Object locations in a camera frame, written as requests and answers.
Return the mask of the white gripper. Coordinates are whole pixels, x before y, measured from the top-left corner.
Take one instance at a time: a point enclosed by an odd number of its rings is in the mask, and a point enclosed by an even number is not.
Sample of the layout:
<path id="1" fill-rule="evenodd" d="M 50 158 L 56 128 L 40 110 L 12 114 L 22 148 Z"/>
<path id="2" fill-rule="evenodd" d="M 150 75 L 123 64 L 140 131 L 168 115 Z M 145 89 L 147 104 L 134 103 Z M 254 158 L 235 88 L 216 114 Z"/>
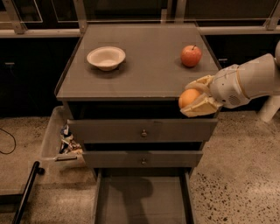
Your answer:
<path id="1" fill-rule="evenodd" d="M 196 89 L 204 94 L 188 105 L 185 97 L 180 97 L 180 112 L 187 117 L 206 116 L 216 113 L 221 106 L 234 109 L 248 104 L 250 99 L 242 89 L 238 68 L 232 65 L 214 76 L 206 75 L 187 84 L 185 90 Z"/>

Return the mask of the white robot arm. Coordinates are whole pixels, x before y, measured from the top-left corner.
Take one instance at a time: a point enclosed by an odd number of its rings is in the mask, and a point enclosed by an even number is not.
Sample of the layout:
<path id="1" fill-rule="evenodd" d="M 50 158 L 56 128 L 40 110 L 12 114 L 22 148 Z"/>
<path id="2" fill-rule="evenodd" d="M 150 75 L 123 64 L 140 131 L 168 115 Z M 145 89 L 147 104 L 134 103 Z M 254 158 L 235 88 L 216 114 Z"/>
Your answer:
<path id="1" fill-rule="evenodd" d="M 270 53 L 241 65 L 221 69 L 215 75 L 207 75 L 185 86 L 199 91 L 199 96 L 189 105 L 183 105 L 179 97 L 180 112 L 188 117 L 215 113 L 221 107 L 234 109 L 247 105 L 263 96 L 269 99 L 263 104 L 258 116 L 268 123 L 280 109 L 280 43 L 275 55 Z"/>

